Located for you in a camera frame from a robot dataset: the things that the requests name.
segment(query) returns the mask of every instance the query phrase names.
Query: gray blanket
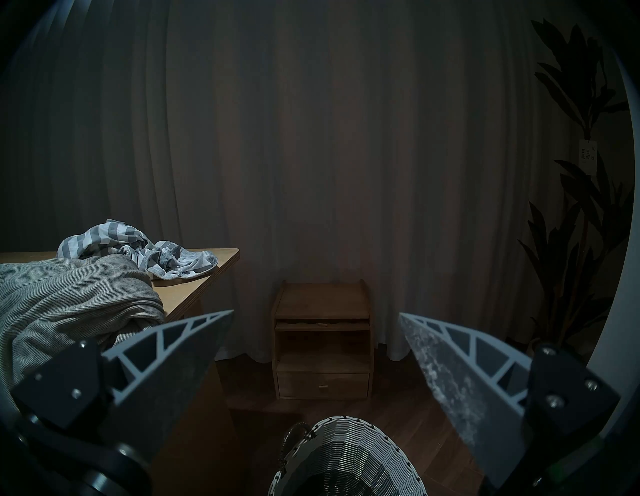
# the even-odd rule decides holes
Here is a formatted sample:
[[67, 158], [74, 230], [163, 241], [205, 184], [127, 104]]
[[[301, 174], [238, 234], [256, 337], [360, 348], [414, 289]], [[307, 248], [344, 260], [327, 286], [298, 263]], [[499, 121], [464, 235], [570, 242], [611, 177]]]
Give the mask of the gray blanket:
[[163, 321], [149, 276], [124, 255], [0, 264], [0, 413], [14, 417], [9, 390], [74, 342], [105, 346]]

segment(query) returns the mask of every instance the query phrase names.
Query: white wall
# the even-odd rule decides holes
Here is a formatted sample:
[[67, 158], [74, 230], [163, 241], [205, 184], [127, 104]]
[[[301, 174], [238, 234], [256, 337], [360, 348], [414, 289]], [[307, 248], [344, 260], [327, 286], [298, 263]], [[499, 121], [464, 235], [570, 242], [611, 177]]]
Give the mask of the white wall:
[[[618, 61], [631, 110], [634, 143], [640, 143], [640, 95], [623, 65]], [[636, 195], [640, 158], [636, 153]], [[602, 431], [606, 435], [622, 414], [640, 383], [640, 205], [634, 202], [627, 256], [609, 318], [591, 355], [589, 369], [598, 374], [621, 396], [620, 403]]]

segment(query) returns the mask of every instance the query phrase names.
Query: wooden table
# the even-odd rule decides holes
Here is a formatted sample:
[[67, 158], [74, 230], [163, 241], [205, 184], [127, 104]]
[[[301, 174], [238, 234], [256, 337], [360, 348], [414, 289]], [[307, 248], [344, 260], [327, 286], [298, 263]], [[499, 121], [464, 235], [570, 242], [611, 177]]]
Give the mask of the wooden table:
[[[183, 316], [195, 316], [203, 313], [200, 297], [213, 282], [226, 272], [240, 258], [237, 248], [194, 248], [192, 252], [209, 250], [218, 258], [218, 265], [207, 275], [196, 279], [174, 279], [165, 281], [153, 279], [151, 284], [160, 296], [167, 322], [181, 319]], [[38, 262], [56, 257], [56, 252], [15, 252], [0, 253], [0, 264]]]
[[[152, 281], [167, 321], [202, 314], [201, 295], [240, 258], [237, 248], [192, 251], [202, 250], [209, 250], [218, 258], [218, 265], [208, 275], [191, 280]], [[56, 252], [0, 253], [0, 264], [36, 262], [55, 256]], [[242, 494], [246, 468], [218, 370], [212, 362], [196, 396], [151, 461], [153, 494]]]

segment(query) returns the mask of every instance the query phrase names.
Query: striped cloth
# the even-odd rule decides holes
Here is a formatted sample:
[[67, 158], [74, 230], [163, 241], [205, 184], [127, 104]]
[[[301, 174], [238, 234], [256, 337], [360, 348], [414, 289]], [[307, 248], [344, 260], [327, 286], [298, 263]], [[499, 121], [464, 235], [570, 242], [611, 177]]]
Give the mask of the striped cloth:
[[211, 252], [190, 252], [171, 241], [152, 243], [142, 231], [113, 219], [84, 234], [69, 236], [58, 247], [58, 258], [66, 259], [114, 253], [126, 255], [151, 279], [191, 279], [218, 265]]
[[15, 420], [10, 389], [67, 346], [106, 348], [163, 322], [149, 276], [123, 255], [0, 264], [0, 414]]

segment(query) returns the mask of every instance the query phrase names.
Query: wooden nightstand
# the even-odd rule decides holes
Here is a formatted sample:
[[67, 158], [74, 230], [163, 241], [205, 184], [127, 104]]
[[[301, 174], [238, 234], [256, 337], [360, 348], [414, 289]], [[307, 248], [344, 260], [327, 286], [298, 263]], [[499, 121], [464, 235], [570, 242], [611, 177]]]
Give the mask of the wooden nightstand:
[[364, 281], [283, 282], [271, 317], [277, 398], [345, 399], [371, 394], [372, 315]]

